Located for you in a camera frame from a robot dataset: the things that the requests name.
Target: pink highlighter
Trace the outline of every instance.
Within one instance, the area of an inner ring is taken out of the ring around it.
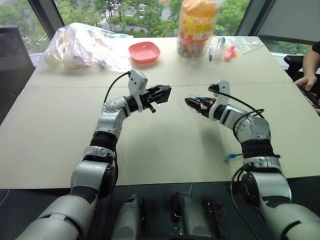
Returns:
[[[231,45],[231,46],[229,47],[229,50],[225,53],[224,60],[225,60],[226,62],[229,62],[229,61],[230,61],[231,56],[232,56],[232,54],[234,53],[235,48],[236,48],[235,45]]]

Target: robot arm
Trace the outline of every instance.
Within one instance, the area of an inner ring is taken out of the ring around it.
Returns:
[[[146,89],[147,78],[135,70],[129,74],[130,96],[103,104],[101,115],[88,146],[71,177],[71,192],[55,200],[33,221],[18,240],[76,240],[88,233],[97,201],[109,195],[117,179],[113,162],[122,123],[131,113],[149,108],[151,103],[168,101],[171,87]]]
[[[242,170],[246,174],[241,178],[244,198],[258,207],[276,239],[318,240],[320,218],[309,209],[291,203],[291,190],[279,163],[280,156],[274,154],[271,146],[268,122],[228,105],[229,82],[220,80],[209,90],[217,98],[186,98],[185,102],[203,116],[233,130],[244,158]]]

